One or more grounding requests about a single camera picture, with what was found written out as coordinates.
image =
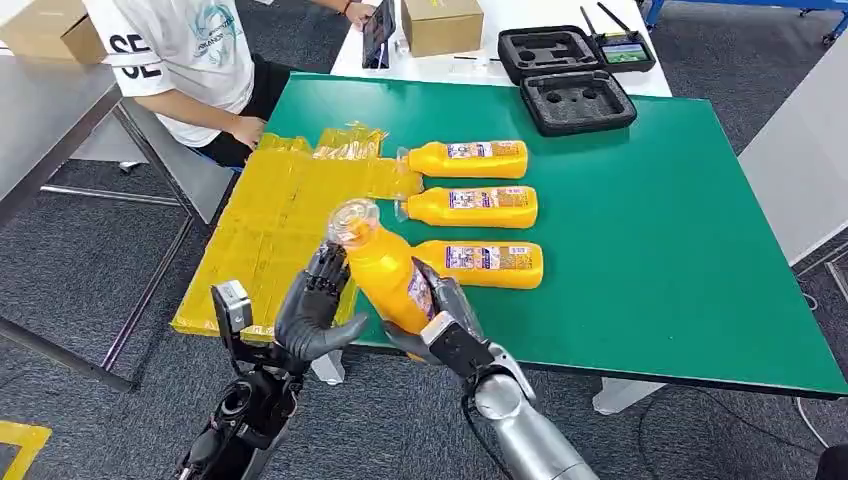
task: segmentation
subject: green table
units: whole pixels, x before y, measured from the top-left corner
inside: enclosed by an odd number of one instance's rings
[[[398,224],[411,244],[528,240],[545,277],[530,291],[467,288],[488,337],[517,359],[610,377],[834,398],[848,394],[709,102],[635,97],[628,129],[540,136],[511,87],[292,77],[268,130],[315,144],[359,120],[384,154],[428,141],[522,139],[529,230]],[[426,179],[431,186],[514,181]],[[358,307],[373,313],[367,300]],[[390,347],[377,322],[360,339]]]

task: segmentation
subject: yellow cardboard sheet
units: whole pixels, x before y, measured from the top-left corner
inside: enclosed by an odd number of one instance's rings
[[[333,209],[351,198],[406,198],[423,189],[419,174],[393,158],[375,155],[382,136],[373,132],[360,128],[348,137],[343,131],[325,132],[326,143],[319,143],[323,153],[313,152],[302,138],[266,134],[221,214],[171,322],[174,329],[217,336],[210,286],[237,279],[253,308],[254,326],[242,336],[270,341],[286,291],[324,238]],[[358,143],[345,146],[345,141]],[[356,295],[350,282],[337,323],[353,314]]]

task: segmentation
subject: orange juice bottle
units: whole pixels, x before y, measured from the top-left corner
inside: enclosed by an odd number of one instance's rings
[[[330,215],[328,238],[344,247],[351,277],[380,316],[420,333],[435,314],[430,285],[412,263],[406,240],[380,225],[377,205],[343,203]]]
[[[539,202],[532,187],[431,188],[396,203],[397,214],[429,225],[530,228]]]
[[[429,177],[521,178],[527,171],[527,145],[520,140],[430,142],[398,153],[411,170]]]
[[[542,247],[534,243],[432,240],[412,254],[461,285],[531,289],[544,275]]]

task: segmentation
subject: black shorts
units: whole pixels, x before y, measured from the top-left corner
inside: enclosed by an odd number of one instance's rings
[[[292,69],[267,62],[259,55],[253,55],[253,64],[253,92],[250,94],[250,101],[239,115],[259,117],[267,122],[289,81]],[[208,145],[195,150],[224,167],[243,167],[251,153],[247,145],[227,132],[219,133]]]

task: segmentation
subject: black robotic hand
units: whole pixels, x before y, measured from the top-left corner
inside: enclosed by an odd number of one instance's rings
[[[432,267],[415,257],[412,258],[412,261],[415,268],[424,275],[430,285],[436,313],[443,311],[450,313],[460,326],[471,333],[475,339],[483,342],[483,330],[480,327],[480,322],[477,321],[477,315],[471,308],[471,304],[468,303],[465,292],[462,291],[459,283],[451,277],[440,277]],[[389,341],[399,349],[420,357],[428,363],[441,363],[430,353],[420,335],[413,335],[385,320],[382,321],[382,326]]]
[[[324,242],[289,288],[274,322],[274,343],[302,373],[309,362],[356,340],[367,317],[358,314],[339,327],[331,327],[339,296],[350,278],[340,245]]]

